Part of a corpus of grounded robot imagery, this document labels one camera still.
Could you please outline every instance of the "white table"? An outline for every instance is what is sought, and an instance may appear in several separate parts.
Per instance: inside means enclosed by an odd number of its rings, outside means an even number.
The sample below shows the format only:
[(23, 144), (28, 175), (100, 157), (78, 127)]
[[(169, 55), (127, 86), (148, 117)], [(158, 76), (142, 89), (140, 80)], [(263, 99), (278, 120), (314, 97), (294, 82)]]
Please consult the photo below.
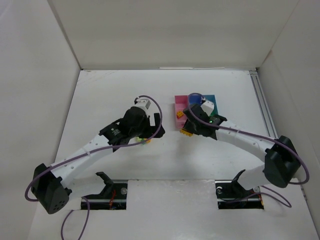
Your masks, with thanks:
[[(175, 129), (174, 95), (191, 92), (215, 94), (220, 115), (248, 131), (267, 134), (248, 71), (80, 73), (57, 160), (75, 152), (103, 127), (121, 118), (138, 95), (149, 95), (159, 102), (166, 130), (163, 138), (120, 149), (85, 171), (84, 177), (104, 171), (112, 179), (133, 181), (128, 186), (127, 210), (93, 211), (83, 239), (317, 239), (299, 186), (277, 188), (289, 198), (291, 209), (264, 197), (265, 210), (218, 210), (212, 180), (232, 179), (240, 170), (254, 168), (261, 162), (227, 143), (179, 133)], [(79, 206), (76, 200), (48, 215), (39, 205), (29, 240), (59, 239), (68, 209)], [(77, 239), (85, 215), (85, 211), (73, 213), (65, 226), (66, 236)]]

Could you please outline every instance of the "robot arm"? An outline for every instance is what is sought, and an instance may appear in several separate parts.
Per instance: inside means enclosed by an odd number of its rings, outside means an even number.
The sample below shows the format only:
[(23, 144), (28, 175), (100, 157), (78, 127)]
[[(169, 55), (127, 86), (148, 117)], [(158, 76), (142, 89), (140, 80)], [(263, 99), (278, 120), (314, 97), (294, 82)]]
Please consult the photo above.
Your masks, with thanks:
[[(202, 121), (224, 128), (207, 126), (199, 122), (190, 113), (190, 110)], [(182, 128), (184, 131), (232, 144), (255, 155), (264, 163), (254, 169), (240, 171), (227, 186), (227, 189), (224, 189), (225, 193), (230, 192), (230, 195), (241, 198), (254, 187), (265, 184), (285, 188), (299, 169), (301, 165), (299, 161), (281, 146), (265, 139), (228, 130), (228, 128), (241, 129), (223, 116), (210, 116), (214, 110), (212, 102), (206, 100), (201, 105), (191, 104), (190, 110), (186, 108), (183, 111), (187, 117), (187, 121)], [(289, 138), (281, 136), (277, 141), (296, 151)]]
[[(114, 153), (121, 146), (127, 145), (130, 139), (134, 137), (147, 139), (156, 133), (161, 124), (160, 114), (153, 115), (155, 125), (152, 125), (153, 121), (150, 121), (149, 114), (150, 100), (140, 98), (136, 99), (134, 103), (134, 106), (126, 111), (123, 118), (103, 128), (98, 135), (78, 151), (62, 161), (53, 163), (50, 167), (74, 157), (81, 155), (83, 157), (52, 169), (32, 185), (32, 193), (49, 214), (54, 214), (62, 209), (71, 199), (91, 194), (108, 194), (113, 182), (104, 172), (97, 172), (95, 176), (87, 178), (77, 179), (76, 177), (99, 159)], [(160, 126), (160, 130), (154, 138), (161, 138), (164, 133), (165, 130)], [(34, 170), (33, 178), (47, 169), (48, 167), (44, 164), (39, 165)]]

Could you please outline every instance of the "white panel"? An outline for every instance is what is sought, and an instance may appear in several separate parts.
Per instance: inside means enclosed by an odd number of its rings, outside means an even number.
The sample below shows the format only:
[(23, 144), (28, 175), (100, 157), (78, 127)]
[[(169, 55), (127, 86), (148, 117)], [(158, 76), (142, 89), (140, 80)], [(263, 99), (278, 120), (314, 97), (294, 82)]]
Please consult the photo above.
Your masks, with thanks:
[[(81, 240), (316, 240), (300, 187), (271, 188), (293, 208), (262, 196), (264, 210), (218, 210), (213, 180), (129, 181), (127, 210), (91, 211)], [(38, 205), (28, 240), (60, 239), (68, 212), (48, 215)], [(71, 214), (65, 239), (78, 239), (86, 215), (86, 210)]]
[(307, 163), (304, 186), (320, 233), (320, 1), (301, 0), (260, 69), (279, 134), (290, 137)]
[(55, 157), (79, 67), (47, 1), (0, 2), (0, 238), (23, 240), (24, 190)]
[[(219, 114), (248, 131), (266, 135), (248, 71), (110, 70), (81, 71), (61, 138), (57, 160), (85, 145), (122, 118), (138, 95), (155, 98), (163, 111), (165, 135), (151, 143), (119, 149), (91, 166), (111, 179), (233, 179), (261, 164), (250, 153), (203, 136), (188, 137), (175, 127), (175, 95), (215, 94)], [(157, 107), (152, 104), (151, 111)]]
[(85, 69), (259, 67), (298, 0), (51, 0)]

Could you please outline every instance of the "wall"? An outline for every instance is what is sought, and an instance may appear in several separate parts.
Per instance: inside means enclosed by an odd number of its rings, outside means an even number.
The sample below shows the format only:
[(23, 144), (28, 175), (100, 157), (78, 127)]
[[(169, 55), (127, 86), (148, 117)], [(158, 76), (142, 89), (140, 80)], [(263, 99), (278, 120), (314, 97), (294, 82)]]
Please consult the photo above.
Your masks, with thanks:
[(0, 232), (27, 239), (34, 168), (56, 155), (79, 67), (46, 0), (0, 3)]
[(50, 0), (84, 69), (258, 67), (298, 0)]
[(310, 182), (304, 185), (304, 189), (318, 233), (320, 232), (319, 12), (320, 1), (300, 0), (258, 71), (278, 134), (292, 139), (309, 168), (311, 178)]

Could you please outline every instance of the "white wall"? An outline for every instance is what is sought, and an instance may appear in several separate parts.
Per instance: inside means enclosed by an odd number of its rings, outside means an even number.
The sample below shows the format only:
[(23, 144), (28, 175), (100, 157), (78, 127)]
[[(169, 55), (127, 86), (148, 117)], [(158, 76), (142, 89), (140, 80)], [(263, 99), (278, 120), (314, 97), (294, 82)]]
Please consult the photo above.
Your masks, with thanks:
[(34, 168), (56, 155), (79, 67), (46, 0), (0, 3), (0, 238), (27, 239)]
[(320, 233), (320, 1), (300, 0), (259, 76), (278, 134), (290, 137), (310, 171), (304, 186)]
[(298, 0), (50, 0), (85, 69), (259, 67)]

